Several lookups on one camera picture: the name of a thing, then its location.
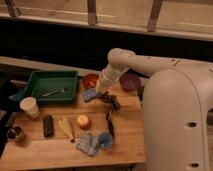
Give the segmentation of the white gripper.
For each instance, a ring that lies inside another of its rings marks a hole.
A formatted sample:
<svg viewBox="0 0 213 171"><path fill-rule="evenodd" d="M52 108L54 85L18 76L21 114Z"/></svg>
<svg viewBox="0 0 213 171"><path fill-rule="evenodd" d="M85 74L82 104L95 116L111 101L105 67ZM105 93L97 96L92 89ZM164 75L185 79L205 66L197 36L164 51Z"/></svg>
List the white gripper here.
<svg viewBox="0 0 213 171"><path fill-rule="evenodd" d="M106 68L102 70L100 80L96 83L96 92L105 92L108 87L112 86L123 73L123 69L115 68L108 64Z"/></svg>

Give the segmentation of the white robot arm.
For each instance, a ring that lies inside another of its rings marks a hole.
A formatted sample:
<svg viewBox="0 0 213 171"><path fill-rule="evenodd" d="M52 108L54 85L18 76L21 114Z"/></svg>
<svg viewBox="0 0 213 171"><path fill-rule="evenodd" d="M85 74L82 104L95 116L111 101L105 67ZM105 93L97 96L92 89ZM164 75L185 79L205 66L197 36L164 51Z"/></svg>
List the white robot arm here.
<svg viewBox="0 0 213 171"><path fill-rule="evenodd" d="M129 69L148 77L142 101L147 171L210 171L207 114L213 62L109 51L97 83L108 89Z"/></svg>

